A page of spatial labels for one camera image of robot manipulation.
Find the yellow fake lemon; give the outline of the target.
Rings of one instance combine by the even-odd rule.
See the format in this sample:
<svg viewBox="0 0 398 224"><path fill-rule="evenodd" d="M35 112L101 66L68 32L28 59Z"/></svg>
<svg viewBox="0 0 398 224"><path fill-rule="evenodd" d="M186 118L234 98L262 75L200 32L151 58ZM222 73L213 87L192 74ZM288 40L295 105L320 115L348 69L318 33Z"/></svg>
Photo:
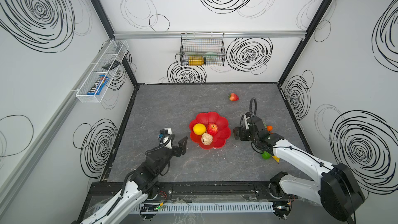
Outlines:
<svg viewBox="0 0 398 224"><path fill-rule="evenodd" d="M193 132L195 135L201 136L207 132L207 127L202 123L197 123L193 127Z"/></svg>

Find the fake red apple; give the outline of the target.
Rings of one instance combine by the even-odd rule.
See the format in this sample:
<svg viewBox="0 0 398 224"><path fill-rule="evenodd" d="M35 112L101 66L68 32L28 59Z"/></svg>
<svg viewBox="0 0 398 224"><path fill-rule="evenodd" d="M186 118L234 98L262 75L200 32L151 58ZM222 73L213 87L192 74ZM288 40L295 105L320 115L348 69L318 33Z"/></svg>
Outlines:
<svg viewBox="0 0 398 224"><path fill-rule="evenodd" d="M218 126L215 123L209 123L207 126L207 133L215 136L218 133Z"/></svg>

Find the red flower-shaped fruit bowl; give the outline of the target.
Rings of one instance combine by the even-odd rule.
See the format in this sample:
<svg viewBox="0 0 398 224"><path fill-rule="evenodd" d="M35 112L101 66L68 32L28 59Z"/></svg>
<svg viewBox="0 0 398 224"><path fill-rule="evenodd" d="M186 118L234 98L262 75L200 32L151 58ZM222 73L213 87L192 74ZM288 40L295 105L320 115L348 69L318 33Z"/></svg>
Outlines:
<svg viewBox="0 0 398 224"><path fill-rule="evenodd" d="M202 136L197 135L194 132L194 126L196 124L203 124L205 127L208 127L209 124L215 124L217 126L216 133L211 133L212 142L210 144L203 144L203 142L201 141ZM225 117L220 116L216 112L198 114L196 118L190 122L189 129L190 139L205 150L220 149L226 144L227 139L231 137L231 130L229 128L228 120Z"/></svg>

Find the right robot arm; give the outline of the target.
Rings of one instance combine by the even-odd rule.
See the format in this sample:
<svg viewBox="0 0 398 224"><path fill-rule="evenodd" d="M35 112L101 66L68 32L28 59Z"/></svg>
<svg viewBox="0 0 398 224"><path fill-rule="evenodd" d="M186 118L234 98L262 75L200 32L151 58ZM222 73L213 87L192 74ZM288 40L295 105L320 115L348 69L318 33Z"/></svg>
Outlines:
<svg viewBox="0 0 398 224"><path fill-rule="evenodd" d="M287 172L278 173L268 185L273 198L295 195L321 205L340 222L355 223L355 212L365 202L365 196L348 166L309 154L248 113L241 117L233 133L235 139L249 141L254 151L282 159L309 176L302 179Z"/></svg>

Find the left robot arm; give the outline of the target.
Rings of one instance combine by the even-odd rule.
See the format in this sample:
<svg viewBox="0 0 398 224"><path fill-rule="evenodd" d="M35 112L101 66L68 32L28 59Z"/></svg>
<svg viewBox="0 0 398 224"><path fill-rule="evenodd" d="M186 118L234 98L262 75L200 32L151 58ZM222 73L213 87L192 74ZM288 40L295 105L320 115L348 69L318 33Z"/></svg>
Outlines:
<svg viewBox="0 0 398 224"><path fill-rule="evenodd" d="M169 166L173 157L186 154L188 137L168 148L175 138L165 135L167 141L145 152L145 161L125 177L121 189L102 208L81 221L82 224L119 224L129 213L147 199L153 199L158 191L158 178Z"/></svg>

